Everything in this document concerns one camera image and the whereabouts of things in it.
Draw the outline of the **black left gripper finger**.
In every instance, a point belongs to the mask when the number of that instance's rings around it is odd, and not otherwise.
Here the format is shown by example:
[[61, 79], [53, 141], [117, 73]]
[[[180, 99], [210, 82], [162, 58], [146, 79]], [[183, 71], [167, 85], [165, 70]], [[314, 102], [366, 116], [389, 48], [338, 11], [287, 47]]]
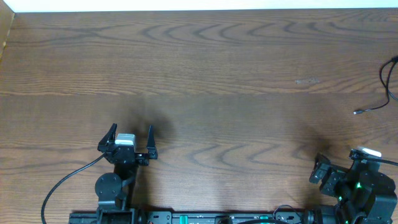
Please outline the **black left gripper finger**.
[[158, 152], [157, 152], [157, 148], [155, 145], [153, 126], [149, 126], [146, 149], [147, 149], [149, 159], [157, 159], [158, 158]]
[[109, 131], [104, 135], [104, 137], [98, 143], [97, 150], [100, 152], [106, 152], [115, 142], [116, 139], [117, 124], [113, 123]]

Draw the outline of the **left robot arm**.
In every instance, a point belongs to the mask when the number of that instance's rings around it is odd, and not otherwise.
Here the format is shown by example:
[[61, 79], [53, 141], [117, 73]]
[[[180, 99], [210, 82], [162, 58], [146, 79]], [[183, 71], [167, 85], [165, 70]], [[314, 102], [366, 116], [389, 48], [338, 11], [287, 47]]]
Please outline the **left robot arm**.
[[140, 166], [148, 166], [158, 158], [154, 129], [149, 127], [147, 152], [136, 151], [134, 134], [116, 134], [117, 124], [98, 143], [99, 152], [114, 166], [112, 172], [103, 174], [95, 183], [98, 196], [97, 223], [146, 223], [147, 217], [139, 208], [131, 208], [129, 201]]

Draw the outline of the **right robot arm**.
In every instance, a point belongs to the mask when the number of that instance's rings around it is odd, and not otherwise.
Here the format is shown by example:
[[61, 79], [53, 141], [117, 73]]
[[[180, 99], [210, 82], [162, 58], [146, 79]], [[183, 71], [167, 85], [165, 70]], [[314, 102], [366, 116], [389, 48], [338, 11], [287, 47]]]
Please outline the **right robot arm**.
[[396, 162], [382, 158], [378, 151], [359, 147], [352, 149], [351, 167], [331, 163], [318, 153], [309, 181], [320, 184], [323, 195], [334, 197], [337, 204], [319, 205], [304, 212], [304, 224], [390, 224], [397, 205], [396, 185], [392, 178], [379, 171], [382, 163]]

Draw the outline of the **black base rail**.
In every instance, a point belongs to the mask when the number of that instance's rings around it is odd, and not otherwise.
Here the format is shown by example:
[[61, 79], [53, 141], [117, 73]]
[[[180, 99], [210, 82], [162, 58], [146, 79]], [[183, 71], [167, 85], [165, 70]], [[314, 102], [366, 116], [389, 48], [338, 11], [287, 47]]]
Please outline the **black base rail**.
[[289, 210], [266, 213], [200, 213], [200, 212], [170, 212], [132, 209], [129, 212], [75, 212], [69, 216], [68, 224], [79, 223], [153, 223], [153, 224], [217, 224], [242, 223], [259, 220], [269, 223], [277, 220], [284, 223], [305, 223], [302, 212]]

